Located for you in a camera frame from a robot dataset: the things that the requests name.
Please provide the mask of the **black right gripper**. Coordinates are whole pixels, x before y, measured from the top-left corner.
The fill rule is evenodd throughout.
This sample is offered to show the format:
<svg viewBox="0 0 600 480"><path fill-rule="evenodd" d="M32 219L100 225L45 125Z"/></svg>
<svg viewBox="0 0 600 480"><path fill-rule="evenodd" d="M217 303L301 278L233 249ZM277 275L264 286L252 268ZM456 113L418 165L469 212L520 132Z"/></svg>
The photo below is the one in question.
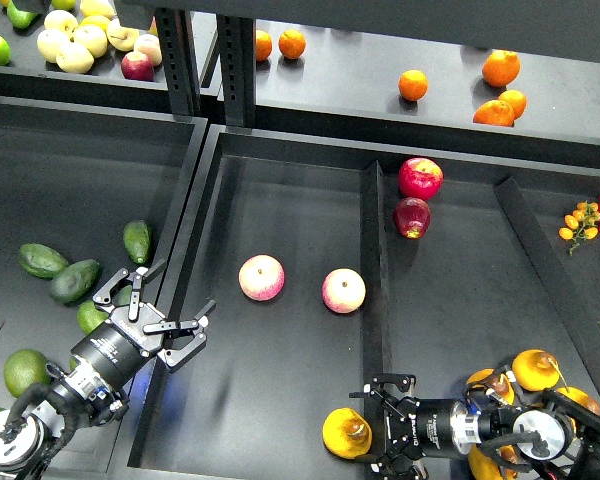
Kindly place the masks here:
<svg viewBox="0 0 600 480"><path fill-rule="evenodd" d="M416 399L413 374L379 373L371 376L351 399L372 399L387 412L388 450L370 464L386 479L425 480L421 459L466 457L473 444L473 415L454 399Z"/></svg>

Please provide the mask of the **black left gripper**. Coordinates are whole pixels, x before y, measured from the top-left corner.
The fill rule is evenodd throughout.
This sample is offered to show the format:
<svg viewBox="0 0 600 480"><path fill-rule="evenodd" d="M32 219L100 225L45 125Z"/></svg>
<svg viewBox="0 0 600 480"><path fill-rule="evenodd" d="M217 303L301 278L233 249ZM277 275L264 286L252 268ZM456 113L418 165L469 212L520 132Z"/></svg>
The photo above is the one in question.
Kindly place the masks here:
<svg viewBox="0 0 600 480"><path fill-rule="evenodd" d="M142 301L145 286L165 268L165 260L135 270L121 268L92 296L95 306L110 318L75 345L71 354L89 364L113 390L120 390L156 355L169 373L175 373L206 346L215 300L209 300L186 321L166 321L164 314ZM131 288L128 303L118 305L115 299L127 287ZM179 348L166 346L166 340L181 338L188 342Z"/></svg>

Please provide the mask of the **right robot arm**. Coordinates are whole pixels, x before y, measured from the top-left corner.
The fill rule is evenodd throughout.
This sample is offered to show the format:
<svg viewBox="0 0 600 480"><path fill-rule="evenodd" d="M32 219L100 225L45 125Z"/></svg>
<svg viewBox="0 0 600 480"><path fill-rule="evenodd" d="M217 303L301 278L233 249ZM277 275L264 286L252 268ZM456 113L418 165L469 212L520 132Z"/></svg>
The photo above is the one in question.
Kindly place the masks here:
<svg viewBox="0 0 600 480"><path fill-rule="evenodd" d="M421 399L416 378L377 374L357 397L383 411L384 451L360 461L385 479L426 479L429 458L466 459L477 450L501 476L600 479L600 416L554 389L525 397L510 367L465 385L460 399Z"/></svg>

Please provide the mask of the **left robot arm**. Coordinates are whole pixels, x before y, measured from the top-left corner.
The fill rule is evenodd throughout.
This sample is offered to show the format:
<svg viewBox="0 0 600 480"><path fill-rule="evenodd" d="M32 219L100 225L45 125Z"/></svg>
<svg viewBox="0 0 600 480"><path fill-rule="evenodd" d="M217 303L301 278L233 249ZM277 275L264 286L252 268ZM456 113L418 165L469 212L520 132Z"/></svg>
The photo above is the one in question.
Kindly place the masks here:
<svg viewBox="0 0 600 480"><path fill-rule="evenodd" d="M205 347L215 301L188 321L171 321L144 300L145 286L164 269L163 262L120 269L93 295L107 317L72 348L75 368L65 372L49 365L51 384L33 384L0 412L0 474L41 478L78 430L124 417L129 403L124 387L151 359L175 372Z"/></svg>

